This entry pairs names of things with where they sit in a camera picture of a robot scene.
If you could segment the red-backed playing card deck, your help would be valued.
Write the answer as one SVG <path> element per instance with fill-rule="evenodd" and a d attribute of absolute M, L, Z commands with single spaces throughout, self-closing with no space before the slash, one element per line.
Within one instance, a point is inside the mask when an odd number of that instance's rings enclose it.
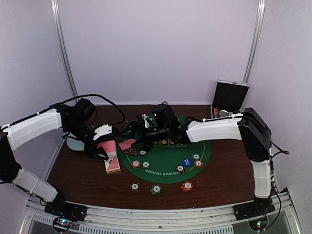
<path fill-rule="evenodd" d="M 114 158 L 117 155 L 117 147 L 114 140 L 99 143 L 97 147 L 102 148 L 109 158 Z"/>

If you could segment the black red triangular dealer marker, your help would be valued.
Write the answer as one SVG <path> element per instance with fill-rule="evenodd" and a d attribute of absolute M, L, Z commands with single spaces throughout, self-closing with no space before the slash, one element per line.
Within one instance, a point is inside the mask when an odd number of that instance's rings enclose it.
<path fill-rule="evenodd" d="M 137 156 L 137 150 L 135 148 L 129 148 L 124 152 L 127 155 Z"/>

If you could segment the red black chip stack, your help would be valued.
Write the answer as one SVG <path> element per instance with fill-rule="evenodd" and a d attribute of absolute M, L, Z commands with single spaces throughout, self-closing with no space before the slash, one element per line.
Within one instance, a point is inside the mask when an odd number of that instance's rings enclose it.
<path fill-rule="evenodd" d="M 131 184 L 131 190 L 132 192 L 138 192 L 140 189 L 140 185 L 138 183 L 132 183 Z"/>

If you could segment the blue small blind button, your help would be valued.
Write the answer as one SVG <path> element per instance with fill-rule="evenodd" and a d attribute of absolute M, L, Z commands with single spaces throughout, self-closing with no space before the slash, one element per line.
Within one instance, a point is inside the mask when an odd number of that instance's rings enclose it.
<path fill-rule="evenodd" d="M 184 158 L 181 163 L 184 167 L 191 167 L 193 161 L 190 158 Z"/>

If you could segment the green chip stack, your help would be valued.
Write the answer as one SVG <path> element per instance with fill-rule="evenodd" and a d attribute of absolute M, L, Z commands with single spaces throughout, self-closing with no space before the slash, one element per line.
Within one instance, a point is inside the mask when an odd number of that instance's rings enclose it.
<path fill-rule="evenodd" d="M 153 185 L 153 186 L 150 188 L 150 192 L 151 192 L 151 194 L 153 194 L 153 195 L 157 195 L 157 194 L 161 193 L 161 191 L 162 191 L 162 187 L 161 187 L 160 185 L 158 185 L 158 184 Z"/>

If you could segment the orange chip stack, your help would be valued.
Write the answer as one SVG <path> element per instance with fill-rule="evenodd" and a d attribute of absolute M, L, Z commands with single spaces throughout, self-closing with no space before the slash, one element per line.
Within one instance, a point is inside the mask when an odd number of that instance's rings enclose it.
<path fill-rule="evenodd" d="M 181 189 L 184 192 L 189 192 L 193 189 L 193 183 L 190 181 L 185 181 L 184 183 L 182 183 Z"/>

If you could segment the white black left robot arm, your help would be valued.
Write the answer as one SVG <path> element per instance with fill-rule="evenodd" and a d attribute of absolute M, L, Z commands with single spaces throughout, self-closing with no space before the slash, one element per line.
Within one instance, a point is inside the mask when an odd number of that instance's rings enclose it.
<path fill-rule="evenodd" d="M 90 158 L 109 157 L 99 144 L 113 131 L 112 126 L 104 124 L 92 127 L 87 122 L 96 111 L 91 101 L 81 98 L 74 106 L 58 103 L 47 110 L 7 124 L 0 129 L 0 180 L 11 183 L 30 194 L 50 203 L 59 216 L 70 212 L 70 205 L 64 195 L 54 186 L 43 181 L 22 167 L 14 158 L 13 152 L 21 145 L 50 131 L 62 129 L 84 144 L 84 152 Z"/>

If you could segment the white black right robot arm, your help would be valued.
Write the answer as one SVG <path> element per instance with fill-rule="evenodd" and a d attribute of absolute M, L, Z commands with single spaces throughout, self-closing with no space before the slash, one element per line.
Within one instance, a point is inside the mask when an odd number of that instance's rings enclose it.
<path fill-rule="evenodd" d="M 124 128 L 120 136 L 135 139 L 132 147 L 151 151 L 154 143 L 169 139 L 178 144 L 191 144 L 207 140 L 241 140 L 245 154 L 252 163 L 254 197 L 250 211 L 262 214 L 271 204 L 273 176 L 271 130 L 253 108 L 229 117 L 197 119 L 186 117 L 179 121 L 170 105 L 152 108 L 153 118 L 139 114 Z"/>

